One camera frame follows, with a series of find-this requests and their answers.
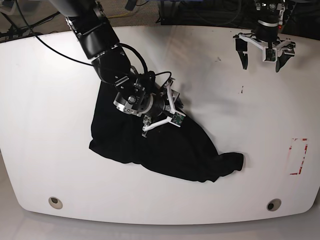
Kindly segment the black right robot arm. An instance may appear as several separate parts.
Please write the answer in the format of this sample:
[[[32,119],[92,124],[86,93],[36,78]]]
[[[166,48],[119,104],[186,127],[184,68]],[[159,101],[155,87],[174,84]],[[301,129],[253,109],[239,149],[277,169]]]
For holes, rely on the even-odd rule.
[[[172,90],[174,79],[156,86],[157,74],[135,48],[120,42],[99,1],[52,0],[51,4],[65,16],[100,80],[116,89],[116,108],[143,118],[143,136],[164,124],[182,125],[186,115],[176,108],[180,94]]]

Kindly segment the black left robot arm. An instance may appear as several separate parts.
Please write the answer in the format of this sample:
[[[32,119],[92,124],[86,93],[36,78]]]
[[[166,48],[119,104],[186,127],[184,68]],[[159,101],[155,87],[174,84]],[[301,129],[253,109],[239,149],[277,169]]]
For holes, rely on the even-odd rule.
[[[287,3],[284,0],[256,0],[254,5],[257,26],[250,33],[241,32],[233,36],[235,50],[244,70],[249,63],[248,44],[252,44],[262,51],[262,61],[275,63],[275,71],[279,72],[295,56],[296,43],[289,38],[282,40],[278,37]]]

